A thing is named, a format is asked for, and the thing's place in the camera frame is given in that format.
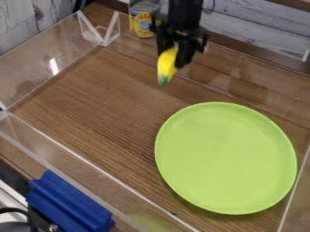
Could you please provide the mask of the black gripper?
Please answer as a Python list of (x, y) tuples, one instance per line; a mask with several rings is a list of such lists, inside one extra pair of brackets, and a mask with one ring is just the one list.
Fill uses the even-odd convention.
[(189, 64), (196, 51), (204, 52), (208, 34), (200, 30), (202, 0), (166, 0), (152, 18), (157, 54), (178, 42), (173, 66), (180, 69)]

